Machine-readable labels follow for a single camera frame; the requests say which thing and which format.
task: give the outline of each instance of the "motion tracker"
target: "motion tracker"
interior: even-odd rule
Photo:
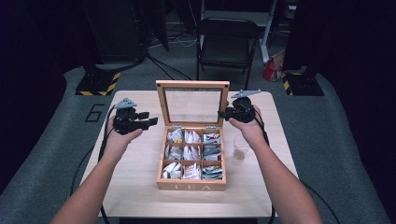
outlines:
[[[262,91],[240,91],[233,95],[231,98],[236,98],[233,101],[233,107],[227,106],[225,111],[218,111],[219,117],[227,121],[233,118],[244,123],[251,122],[254,120],[255,111],[248,96],[260,92]]]
[[[127,134],[137,129],[148,130],[149,126],[157,124],[158,118],[149,119],[149,112],[136,113],[135,106],[137,104],[128,98],[124,98],[115,105],[117,112],[113,127],[117,133]]]

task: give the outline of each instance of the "small glass cup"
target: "small glass cup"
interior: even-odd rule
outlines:
[[[239,133],[233,138],[233,157],[237,160],[243,160],[250,150],[248,142],[244,136]]]

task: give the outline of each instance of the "forearm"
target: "forearm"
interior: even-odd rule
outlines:
[[[101,159],[51,223],[95,223],[116,164]]]
[[[321,223],[318,209],[301,181],[261,139],[253,147],[268,194],[282,223]]]

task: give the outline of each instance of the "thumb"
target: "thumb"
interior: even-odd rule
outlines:
[[[231,125],[233,125],[235,128],[241,130],[241,124],[242,124],[241,122],[239,122],[239,121],[236,120],[236,119],[232,119],[232,118],[229,118],[228,121],[229,121],[229,122],[231,123]]]
[[[127,133],[129,139],[131,139],[130,141],[133,141],[134,139],[136,139],[138,136],[142,135],[143,130],[142,129],[137,129],[131,133]]]

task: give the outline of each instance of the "gray floor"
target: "gray floor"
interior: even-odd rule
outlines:
[[[270,54],[285,48],[286,41],[286,35],[276,35]],[[318,75],[325,96],[288,96],[281,81],[269,82],[262,78],[264,64],[260,50],[256,52],[248,89],[261,89],[273,94],[299,177],[326,200],[341,223],[389,223],[361,165],[345,112],[332,85]],[[195,77],[194,45],[184,47],[180,43],[172,43],[169,52],[159,46],[151,48],[149,53]],[[120,65],[107,64],[105,67]],[[243,86],[239,72],[207,69],[205,78],[213,73],[216,79],[230,78],[232,91]],[[174,79],[182,79],[171,71],[169,74]],[[64,74],[67,90],[61,104],[32,153],[0,197],[0,223],[48,223],[68,195],[78,163],[94,145],[114,92],[156,90],[155,80],[169,79],[151,61],[145,60],[121,73],[111,95],[76,96],[75,88],[83,75],[82,68]],[[93,105],[98,105],[95,109],[103,113],[98,122],[85,122]],[[78,173],[77,183],[86,162]],[[324,223],[335,223],[325,204],[318,196],[313,197]],[[259,217],[260,223],[267,220]],[[119,220],[113,217],[110,221],[118,223]]]

